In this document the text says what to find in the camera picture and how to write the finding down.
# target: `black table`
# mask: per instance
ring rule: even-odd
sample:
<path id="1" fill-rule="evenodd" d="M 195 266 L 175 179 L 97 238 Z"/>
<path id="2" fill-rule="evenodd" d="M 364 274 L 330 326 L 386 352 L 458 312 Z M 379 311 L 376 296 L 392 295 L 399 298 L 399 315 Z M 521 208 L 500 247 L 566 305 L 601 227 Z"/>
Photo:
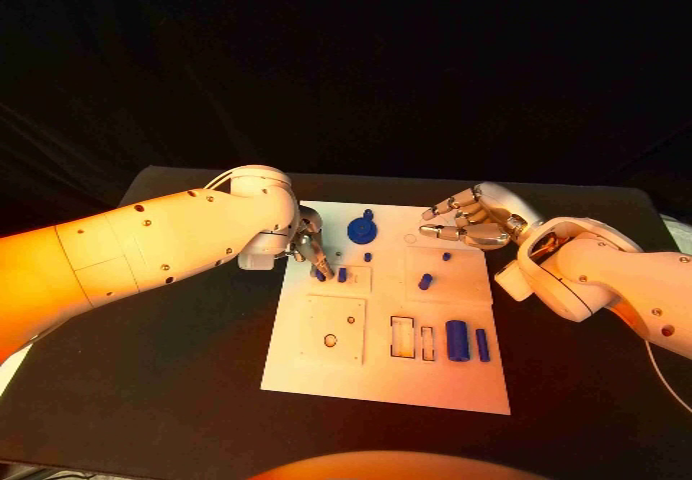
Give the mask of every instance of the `black table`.
<path id="1" fill-rule="evenodd" d="M 151 167 L 122 205 L 216 172 Z M 299 199 L 429 205 L 474 182 L 292 175 Z M 645 251 L 674 250 L 645 194 L 510 185 L 547 217 L 590 216 Z M 490 273 L 516 247 L 487 254 Z M 0 397 L 0 459 L 161 479 L 246 477 L 354 450 L 482 459 L 556 478 L 692 474 L 692 416 L 619 319 L 580 324 L 492 282 L 511 415 L 259 390 L 285 260 L 233 264 L 74 317 L 38 342 Z M 684 399 L 692 361 L 654 347 Z"/>

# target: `black curtain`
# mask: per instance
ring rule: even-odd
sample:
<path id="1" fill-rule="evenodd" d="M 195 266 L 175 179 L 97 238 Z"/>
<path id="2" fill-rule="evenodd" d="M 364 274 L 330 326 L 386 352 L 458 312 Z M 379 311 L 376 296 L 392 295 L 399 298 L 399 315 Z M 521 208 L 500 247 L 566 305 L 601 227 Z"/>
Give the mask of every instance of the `black curtain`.
<path id="1" fill-rule="evenodd" d="M 595 2 L 4 0 L 0 233 L 110 208 L 151 164 L 635 186 L 689 219 L 687 23 Z"/>

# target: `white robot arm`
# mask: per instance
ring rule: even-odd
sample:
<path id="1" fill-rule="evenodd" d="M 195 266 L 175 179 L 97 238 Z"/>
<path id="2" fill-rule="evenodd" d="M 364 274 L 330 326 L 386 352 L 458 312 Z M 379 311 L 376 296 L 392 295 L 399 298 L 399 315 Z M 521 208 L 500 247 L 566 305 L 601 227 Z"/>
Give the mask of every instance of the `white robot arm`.
<path id="1" fill-rule="evenodd" d="M 637 244 L 589 218 L 543 221 L 500 185 L 481 183 L 422 214 L 458 210 L 456 227 L 423 225 L 420 234 L 462 240 L 485 250 L 514 241 L 516 260 L 494 279 L 514 300 L 531 293 L 552 311 L 580 322 L 602 307 L 639 337 L 692 358 L 690 256 L 642 253 Z"/>
<path id="2" fill-rule="evenodd" d="M 230 181 L 229 191 L 216 188 Z M 321 221 L 273 168 L 234 168 L 207 187 L 0 239 L 0 364 L 70 317 L 226 263 L 276 257 L 332 276 Z"/>

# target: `small hole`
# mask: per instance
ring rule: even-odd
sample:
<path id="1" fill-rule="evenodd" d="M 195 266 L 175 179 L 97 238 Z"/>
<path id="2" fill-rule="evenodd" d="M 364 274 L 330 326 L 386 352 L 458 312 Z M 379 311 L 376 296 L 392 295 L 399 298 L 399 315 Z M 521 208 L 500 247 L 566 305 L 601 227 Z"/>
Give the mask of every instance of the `small hole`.
<path id="1" fill-rule="evenodd" d="M 334 335 L 328 334 L 325 337 L 324 337 L 324 345 L 331 348 L 334 345 L 335 345 L 335 337 Z"/>

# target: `white foam board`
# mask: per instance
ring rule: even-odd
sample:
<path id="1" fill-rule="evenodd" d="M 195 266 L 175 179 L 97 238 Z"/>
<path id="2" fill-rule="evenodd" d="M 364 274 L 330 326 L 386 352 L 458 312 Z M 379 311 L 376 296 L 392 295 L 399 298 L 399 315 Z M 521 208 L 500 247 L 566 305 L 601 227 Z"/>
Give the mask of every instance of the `white foam board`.
<path id="1" fill-rule="evenodd" d="M 482 252 L 417 234 L 423 207 L 301 203 L 321 215 L 327 258 L 334 273 L 345 266 L 348 277 L 344 283 L 335 276 L 318 282 L 309 264 L 288 261 L 262 390 L 508 415 Z M 345 227 L 366 208 L 374 214 L 377 236 L 367 245 L 355 245 Z M 449 216 L 436 223 L 452 225 Z M 443 252 L 451 253 L 446 262 Z M 417 288 L 422 273 L 433 277 L 425 291 Z M 413 319 L 415 358 L 390 355 L 392 316 Z M 448 320 L 468 324 L 468 362 L 446 358 Z M 433 361 L 422 359 L 420 327 L 432 327 Z M 477 328 L 485 330 L 487 363 L 477 355 Z M 337 339 L 332 347 L 324 345 L 330 334 Z"/>

